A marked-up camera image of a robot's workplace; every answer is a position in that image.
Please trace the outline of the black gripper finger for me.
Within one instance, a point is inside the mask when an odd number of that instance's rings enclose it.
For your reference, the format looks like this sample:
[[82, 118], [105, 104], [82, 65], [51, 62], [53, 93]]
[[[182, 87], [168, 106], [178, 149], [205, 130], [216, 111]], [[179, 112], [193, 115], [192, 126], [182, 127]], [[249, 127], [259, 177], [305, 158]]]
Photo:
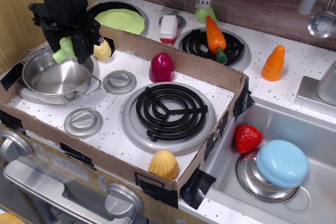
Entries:
[[94, 45], [100, 46], [101, 36], [95, 34], [74, 34], [72, 44], [79, 64], [84, 64], [93, 54]]
[[44, 36], [53, 52], [57, 52], [61, 48], [60, 40], [62, 38], [69, 37], [67, 27], [65, 23], [41, 24]]

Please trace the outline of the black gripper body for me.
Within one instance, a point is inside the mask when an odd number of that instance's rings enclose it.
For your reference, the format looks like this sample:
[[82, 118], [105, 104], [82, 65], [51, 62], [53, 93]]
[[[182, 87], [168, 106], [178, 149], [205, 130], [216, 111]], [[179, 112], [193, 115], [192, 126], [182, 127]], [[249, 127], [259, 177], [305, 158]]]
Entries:
[[29, 5], [35, 25], [41, 27], [42, 23], [65, 23], [71, 39], [74, 34], [100, 35], [100, 24], [87, 13], [88, 0], [43, 1]]

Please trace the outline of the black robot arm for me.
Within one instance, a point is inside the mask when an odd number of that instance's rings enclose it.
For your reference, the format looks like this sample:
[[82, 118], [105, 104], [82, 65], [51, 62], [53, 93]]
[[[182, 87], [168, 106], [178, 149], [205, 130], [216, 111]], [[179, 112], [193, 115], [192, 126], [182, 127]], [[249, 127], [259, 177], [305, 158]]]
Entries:
[[34, 14], [34, 24], [41, 27], [54, 52], [58, 51], [63, 37], [71, 38], [74, 53], [80, 64], [93, 54], [102, 36], [98, 23], [87, 12], [88, 0], [43, 0], [32, 3], [28, 9]]

